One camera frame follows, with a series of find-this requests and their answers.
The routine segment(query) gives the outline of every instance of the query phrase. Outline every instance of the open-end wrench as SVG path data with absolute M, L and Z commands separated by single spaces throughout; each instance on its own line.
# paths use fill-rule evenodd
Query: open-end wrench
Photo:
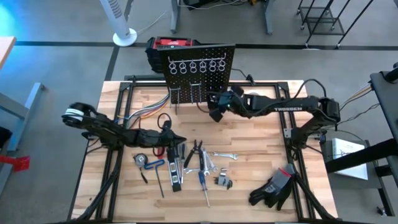
M 205 167 L 204 167 L 205 171 L 203 172 L 203 174 L 205 176 L 207 176 L 207 175 L 210 175 L 210 172 L 209 172 L 209 168 L 207 167 L 207 156 L 206 156 L 206 149 L 205 148 L 202 149 L 202 153 L 203 153 L 203 162 L 205 164 Z
M 213 161 L 211 161 L 209 154 L 206 152 L 206 159 L 210 164 L 210 169 L 213 172 L 217 172 L 218 171 L 218 167 L 214 165 Z
M 199 168 L 197 168 L 197 169 L 185 168 L 184 171 L 185 171 L 185 174 L 189 174 L 191 172 L 200 171 L 200 169 Z
M 213 152 L 213 156 L 222 156 L 222 157 L 229 157 L 232 159 L 238 159 L 238 155 L 237 154 L 222 154 L 222 153 L 217 153 L 217 152 Z

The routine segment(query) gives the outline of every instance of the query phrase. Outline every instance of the concrete floor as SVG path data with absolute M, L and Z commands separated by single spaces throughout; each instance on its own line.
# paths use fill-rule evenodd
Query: concrete floor
M 127 0 L 119 0 L 122 9 Z M 336 1 L 336 14 L 342 1 Z M 352 0 L 341 18 L 345 29 L 365 1 Z M 202 42 L 240 44 L 303 44 L 308 31 L 300 30 L 294 16 L 296 4 L 278 0 L 274 11 L 274 35 L 264 34 L 261 6 L 225 6 L 205 11 L 182 9 L 179 32 L 174 36 L 192 37 Z M 148 26 L 166 9 L 164 18 L 140 33 L 139 42 L 152 36 L 171 36 L 170 8 L 165 0 L 135 0 L 128 24 L 137 30 Z M 366 11 L 343 42 L 345 45 L 398 45 L 398 8 L 393 0 L 378 0 Z M 0 35 L 15 35 L 25 41 L 110 42 L 113 34 L 99 1 L 24 0 L 0 2 Z M 338 37 L 318 36 L 313 44 L 334 45 Z M 29 47 L 16 46 L 0 72 L 0 91 L 24 102 L 35 82 L 47 90 L 41 96 L 33 119 L 22 138 L 18 156 L 30 155 L 30 169 L 12 174 L 0 197 L 3 223 L 48 223 L 67 218 L 76 186 L 86 141 L 81 131 L 66 127 L 61 115 L 70 103 L 81 101 L 97 105 L 113 47 Z M 398 61 L 395 51 L 327 50 L 252 50 L 237 49 L 234 68 L 250 73 L 256 80 L 316 78 L 328 90 L 328 96 L 345 100 L 369 81 L 369 75 L 390 70 Z M 125 75 L 154 74 L 143 48 L 120 49 L 112 80 Z M 231 79 L 242 79 L 232 73 Z M 311 95 L 321 90 L 308 84 Z M 364 111 L 377 101 L 373 94 L 344 109 L 342 118 Z M 12 129 L 15 120 L 0 111 L 0 124 Z M 391 137 L 380 108 L 341 126 L 371 144 Z M 336 134 L 346 140 L 352 136 Z M 398 194 L 393 180 L 385 178 L 391 201 L 398 211 Z M 382 218 L 375 212 L 381 206 L 377 190 L 332 189 L 339 217 L 368 223 L 397 223 L 398 218 Z

